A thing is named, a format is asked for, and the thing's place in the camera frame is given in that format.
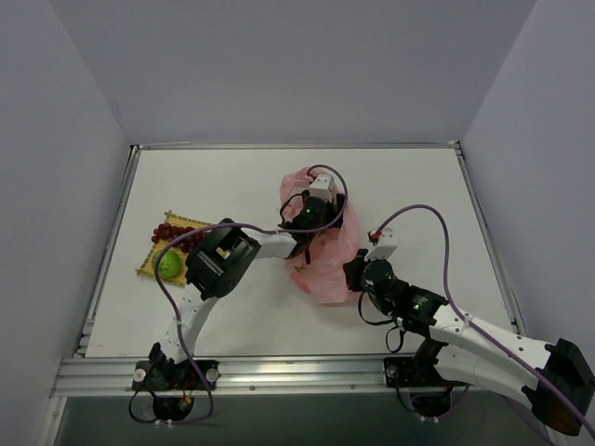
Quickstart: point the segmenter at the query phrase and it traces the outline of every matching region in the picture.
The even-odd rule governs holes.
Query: white table surface
[[[365,232],[393,211],[430,204],[451,235],[451,291],[458,305],[510,329],[496,276],[469,193],[449,149],[330,149],[144,151],[114,248],[88,357],[146,357],[165,331],[171,307],[152,279],[135,272],[151,249],[152,230],[164,212],[219,222],[273,228],[278,222],[281,177],[312,164],[330,164],[348,183],[350,201]],[[390,225],[399,249],[390,261],[405,281],[443,295],[443,234],[427,211]],[[169,286],[179,301],[184,289]],[[366,302],[364,314],[382,319]],[[221,299],[196,343],[197,356],[270,356],[384,353],[387,327],[371,327],[354,304],[320,306],[289,279],[284,261],[255,262],[238,287]],[[392,343],[398,335],[393,332]],[[421,338],[408,334],[403,352]]]

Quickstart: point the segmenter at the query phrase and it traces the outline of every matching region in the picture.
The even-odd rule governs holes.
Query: screw
[[[135,383],[142,383],[142,380],[145,379],[146,375],[147,375],[147,373],[144,370],[137,369],[134,371],[134,374],[132,375],[132,380]]]
[[[219,378],[219,372],[217,369],[211,368],[206,371],[205,378],[209,383],[214,383]]]
[[[396,365],[390,365],[386,370],[387,377],[394,378],[398,371],[399,369]]]

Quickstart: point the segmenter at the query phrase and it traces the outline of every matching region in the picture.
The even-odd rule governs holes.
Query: yellow placemat
[[[164,223],[169,223],[171,226],[181,226],[184,228],[191,226],[196,229],[204,228],[205,226],[211,225],[210,223],[204,223],[204,221],[192,220],[191,218],[186,218],[185,216],[177,216],[175,214],[172,214],[171,211],[165,212]],[[153,280],[155,280],[155,275],[151,265],[151,259],[153,254],[159,251],[163,251],[164,248],[167,246],[167,243],[167,240],[160,240],[159,242],[153,244],[151,251],[149,251],[149,253],[145,257],[140,268],[137,269],[137,274],[139,276],[151,277]],[[186,285],[186,257],[188,256],[188,253],[182,253],[178,247],[174,247],[171,249],[173,251],[176,251],[176,254],[178,254],[181,258],[182,271],[176,277],[172,277],[171,279],[163,279],[163,281],[166,283],[171,283],[172,285],[183,287]]]

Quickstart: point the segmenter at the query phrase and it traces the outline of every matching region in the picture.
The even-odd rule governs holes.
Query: pink plastic bag
[[[300,193],[309,186],[306,176],[308,167],[287,174],[281,181],[281,203],[285,203],[295,193]],[[314,175],[326,173],[323,169],[314,169]],[[333,195],[338,189],[333,188]],[[297,197],[285,208],[283,216],[291,221],[303,207]],[[319,304],[339,304],[355,299],[357,294],[347,288],[343,264],[351,262],[360,248],[360,223],[348,202],[343,214],[343,226],[317,235],[310,244],[311,262],[306,264],[304,254],[286,260],[289,275],[294,283],[308,295],[312,295]]]

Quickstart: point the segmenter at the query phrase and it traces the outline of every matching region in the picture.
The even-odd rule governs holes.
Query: red grapes
[[[153,236],[151,237],[151,241],[153,243],[158,243],[160,240],[167,240],[168,242],[172,242],[180,235],[195,229],[196,228],[193,228],[192,226],[183,228],[181,226],[171,225],[170,223],[162,223],[156,229],[153,230]],[[182,253],[189,253],[205,236],[206,234],[204,232],[201,232],[200,234],[194,234],[189,237],[186,237],[184,240],[178,243],[178,247]]]

